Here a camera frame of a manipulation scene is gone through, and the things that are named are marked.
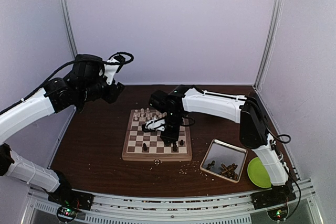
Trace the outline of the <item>wooden chess board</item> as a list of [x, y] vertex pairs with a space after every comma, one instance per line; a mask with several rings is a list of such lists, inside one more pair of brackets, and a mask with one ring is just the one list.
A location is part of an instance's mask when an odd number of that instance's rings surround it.
[[[177, 152], [172, 152], [172, 146], [165, 146], [160, 138], [160, 131], [143, 132], [142, 125], [146, 121], [134, 121], [132, 119], [133, 111], [130, 112], [127, 132], [125, 135], [122, 159], [124, 161], [139, 161], [139, 162], [179, 162], [192, 160], [192, 145], [190, 129], [181, 126], [179, 140], [176, 142]], [[180, 146], [180, 140], [184, 141], [184, 145]], [[142, 146], [145, 143], [148, 147], [146, 153], [142, 152]]]

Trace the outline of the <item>metal tray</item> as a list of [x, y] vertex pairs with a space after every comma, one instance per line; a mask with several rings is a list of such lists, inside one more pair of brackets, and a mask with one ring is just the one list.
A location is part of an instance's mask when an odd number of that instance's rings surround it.
[[[245, 148], [231, 145], [218, 139], [213, 139], [199, 168], [206, 174], [214, 175], [236, 184], [240, 181], [247, 154], [248, 151]], [[238, 165], [236, 169], [238, 180], [231, 180], [219, 174], [221, 171], [221, 164], [228, 166], [232, 163]]]

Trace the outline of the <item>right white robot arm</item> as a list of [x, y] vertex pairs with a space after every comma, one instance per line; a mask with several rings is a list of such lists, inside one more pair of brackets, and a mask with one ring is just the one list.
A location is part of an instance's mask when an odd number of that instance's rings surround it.
[[257, 95], [229, 95], [201, 90], [195, 85], [179, 85], [170, 93], [157, 90], [151, 94], [149, 105], [164, 114], [161, 119], [145, 122], [145, 132], [159, 131], [164, 144], [175, 143], [180, 127], [189, 113], [203, 113], [224, 118], [240, 125], [239, 140], [253, 150], [266, 169], [272, 186], [269, 199], [279, 204], [289, 196], [286, 185], [289, 171], [276, 143], [284, 143], [289, 135], [275, 135], [266, 121], [264, 108]]

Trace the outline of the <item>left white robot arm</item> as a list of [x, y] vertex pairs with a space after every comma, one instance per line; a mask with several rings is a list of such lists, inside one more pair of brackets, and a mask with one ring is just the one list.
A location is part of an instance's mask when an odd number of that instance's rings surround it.
[[114, 103], [124, 89], [115, 82], [114, 75], [128, 64], [127, 53], [117, 52], [108, 60], [94, 55], [76, 55], [64, 66], [72, 70], [63, 78], [51, 74], [28, 96], [1, 111], [1, 175], [20, 179], [41, 187], [64, 205], [71, 205], [76, 197], [61, 172], [43, 168], [19, 156], [6, 143], [12, 135], [35, 121], [74, 106], [82, 111], [86, 102], [103, 99]]

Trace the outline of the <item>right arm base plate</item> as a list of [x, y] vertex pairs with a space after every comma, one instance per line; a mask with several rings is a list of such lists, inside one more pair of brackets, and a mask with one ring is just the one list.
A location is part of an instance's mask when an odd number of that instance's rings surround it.
[[276, 191], [273, 189], [251, 194], [255, 210], [285, 204], [286, 202], [295, 200], [296, 198], [297, 197], [294, 192], [286, 193], [284, 191]]

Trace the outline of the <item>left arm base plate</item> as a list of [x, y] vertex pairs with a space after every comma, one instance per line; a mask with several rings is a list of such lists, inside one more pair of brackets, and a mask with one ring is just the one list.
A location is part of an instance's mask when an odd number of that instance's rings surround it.
[[47, 193], [48, 200], [72, 210], [90, 210], [93, 203], [93, 194], [80, 191], [72, 191], [69, 196], [60, 196], [55, 193]]

